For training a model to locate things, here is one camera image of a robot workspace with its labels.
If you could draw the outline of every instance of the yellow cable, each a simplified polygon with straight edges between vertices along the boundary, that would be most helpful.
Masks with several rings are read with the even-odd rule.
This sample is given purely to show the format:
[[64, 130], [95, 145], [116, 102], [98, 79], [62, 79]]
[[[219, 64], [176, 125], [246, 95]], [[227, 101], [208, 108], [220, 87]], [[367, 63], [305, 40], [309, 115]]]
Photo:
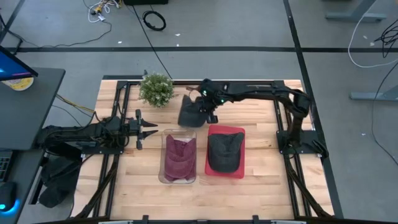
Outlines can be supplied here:
[[74, 102], [72, 102], [72, 101], [70, 101], [70, 100], [67, 100], [67, 99], [65, 99], [65, 98], [64, 98], [63, 96], [61, 96], [61, 95], [58, 95], [58, 94], [57, 94], [57, 96], [58, 96], [59, 98], [61, 98], [63, 101], [67, 102], [68, 104], [71, 104], [72, 106], [76, 106], [77, 108], [80, 108], [80, 109], [82, 109], [82, 110], [88, 111], [88, 112], [90, 112], [90, 113], [94, 113], [94, 112], [95, 112], [95, 111], [92, 110], [92, 109], [89, 109], [89, 108], [87, 108], [87, 107], [85, 107], [85, 106], [80, 106], [80, 105], [78, 105], [78, 104], [76, 104], [76, 103], [74, 103]]

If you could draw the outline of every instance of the gray floor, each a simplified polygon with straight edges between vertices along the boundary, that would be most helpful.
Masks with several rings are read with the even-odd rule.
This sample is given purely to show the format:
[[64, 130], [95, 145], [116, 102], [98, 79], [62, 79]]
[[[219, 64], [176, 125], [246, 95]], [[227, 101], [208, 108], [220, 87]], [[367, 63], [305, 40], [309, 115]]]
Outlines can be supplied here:
[[[88, 4], [96, 3], [86, 0]], [[290, 0], [302, 47], [347, 47], [355, 24], [324, 19], [327, 10], [349, 10], [359, 1]], [[8, 19], [16, 6], [13, 0], [0, 2]], [[154, 6], [167, 20], [163, 32], [148, 30], [156, 47], [186, 46], [263, 46], [294, 47], [283, 2], [280, 0], [170, 0]], [[148, 6], [137, 6], [141, 15]], [[370, 47], [370, 42], [397, 19], [395, 0], [378, 1], [372, 12], [383, 12], [388, 19], [378, 24], [361, 24], [354, 47]], [[102, 39], [76, 47], [148, 47], [138, 21], [125, 7], [111, 8], [105, 17], [113, 25]], [[107, 29], [106, 24], [90, 24], [82, 1], [26, 0], [11, 30], [37, 45], [67, 44], [92, 39]], [[1, 45], [12, 47], [16, 40], [7, 35]], [[60, 94], [94, 108], [103, 75], [133, 75], [163, 72], [152, 52], [64, 52], [18, 53], [32, 67], [64, 68], [67, 71]], [[264, 78], [301, 79], [295, 53], [290, 52], [159, 52], [174, 78]], [[352, 101], [350, 91], [376, 91], [391, 66], [358, 68], [347, 54], [304, 53], [308, 74], [325, 132], [335, 173], [341, 206], [346, 218], [397, 221], [398, 167], [371, 136], [371, 102]], [[382, 59], [381, 54], [355, 53], [361, 65], [394, 60], [398, 54]], [[398, 84], [393, 72], [382, 90]], [[56, 105], [67, 107], [59, 101]], [[70, 109], [82, 123], [88, 118]], [[393, 155], [397, 126], [396, 103], [376, 103], [374, 127], [378, 140]], [[59, 109], [52, 109], [46, 124], [74, 125]], [[65, 219], [69, 198], [48, 209], [27, 205], [19, 223]]]

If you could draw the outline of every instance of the white cable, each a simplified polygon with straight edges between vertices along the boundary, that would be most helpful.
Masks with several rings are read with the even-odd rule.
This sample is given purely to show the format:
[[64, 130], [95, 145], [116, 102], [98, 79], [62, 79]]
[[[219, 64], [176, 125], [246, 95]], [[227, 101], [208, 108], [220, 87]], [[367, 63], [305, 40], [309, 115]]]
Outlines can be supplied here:
[[[99, 22], [99, 21], [101, 21], [101, 19], [97, 19], [97, 20], [95, 20], [95, 21], [92, 21], [91, 19], [90, 19], [90, 16], [91, 16], [91, 9], [94, 7], [94, 6], [97, 6], [97, 5], [99, 5], [99, 4], [102, 4], [103, 3], [103, 0], [101, 0], [99, 3], [97, 3], [97, 4], [94, 4], [94, 5], [92, 5], [89, 9], [88, 9], [88, 22], [91, 22], [91, 23], [94, 23], [94, 22]], [[105, 5], [103, 6], [103, 8], [105, 9], [105, 12], [106, 13], [110, 13], [111, 12], [111, 9], [109, 8], [109, 6], [108, 5], [111, 5], [111, 6], [114, 6], [114, 4], [113, 3], [111, 3], [111, 2], [107, 2], [107, 3], [105, 3]]]
[[373, 5], [374, 5], [374, 3], [373, 3], [372, 6], [369, 7], [369, 9], [362, 15], [361, 19], [360, 19], [360, 20], [358, 21], [358, 23], [356, 24], [356, 26], [355, 26], [355, 28], [354, 28], [353, 35], [351, 36], [351, 40], [350, 40], [349, 45], [348, 45], [348, 56], [349, 56], [349, 58], [351, 59], [351, 61], [352, 61], [356, 66], [358, 66], [358, 67], [360, 67], [360, 68], [374, 68], [374, 67], [378, 67], [378, 66], [385, 66], [385, 65], [390, 65], [390, 64], [392, 64], [392, 63], [396, 63], [396, 62], [398, 61], [398, 58], [397, 58], [397, 59], [393, 60], [392, 62], [384, 63], [384, 64], [379, 64], [379, 65], [359, 65], [359, 64], [357, 64], [357, 63], [354, 61], [354, 59], [353, 59], [352, 56], [351, 56], [351, 52], [349, 51], [349, 49], [351, 48], [351, 44], [353, 43], [353, 39], [354, 39], [354, 35], [355, 35], [355, 32], [356, 32], [356, 29], [358, 28], [359, 24], [361, 23], [361, 21], [363, 20], [363, 18], [365, 17], [365, 15], [369, 12], [369, 10], [371, 10], [371, 8], [373, 7]]
[[98, 22], [98, 21], [101, 20], [101, 19], [97, 19], [97, 20], [95, 20], [95, 21], [92, 21], [92, 20], [90, 19], [90, 15], [91, 15], [90, 12], [91, 12], [91, 9], [92, 9], [94, 6], [101, 4], [101, 2], [102, 2], [102, 1], [100, 1], [100, 2], [97, 3], [97, 4], [92, 5], [92, 6], [88, 9], [88, 22], [94, 23], [94, 22]]

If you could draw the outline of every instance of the red tray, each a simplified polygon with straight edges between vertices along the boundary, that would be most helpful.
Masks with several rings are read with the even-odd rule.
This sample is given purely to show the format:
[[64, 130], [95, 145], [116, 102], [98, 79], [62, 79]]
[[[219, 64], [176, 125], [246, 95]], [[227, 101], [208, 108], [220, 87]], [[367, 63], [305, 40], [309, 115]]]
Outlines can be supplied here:
[[[236, 133], [243, 133], [243, 128], [236, 128], [236, 127], [229, 127], [229, 126], [221, 126], [221, 125], [210, 125], [208, 135], [211, 134], [236, 134]], [[239, 178], [242, 179], [244, 177], [244, 137], [243, 142], [241, 145], [241, 160], [239, 163], [239, 167], [235, 172], [232, 173], [222, 173], [214, 171], [209, 164], [208, 160], [208, 153], [209, 153], [209, 145], [207, 144], [207, 152], [206, 152], [206, 166], [205, 166], [205, 174], [206, 175], [217, 175], [222, 177], [232, 177], [232, 178]]]

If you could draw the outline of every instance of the keyboard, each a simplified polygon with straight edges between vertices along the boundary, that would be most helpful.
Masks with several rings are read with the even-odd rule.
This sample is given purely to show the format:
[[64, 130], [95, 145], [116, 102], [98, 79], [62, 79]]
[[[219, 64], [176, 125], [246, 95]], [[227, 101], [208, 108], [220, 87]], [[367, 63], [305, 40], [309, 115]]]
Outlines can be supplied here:
[[0, 182], [7, 180], [15, 155], [12, 151], [0, 151]]

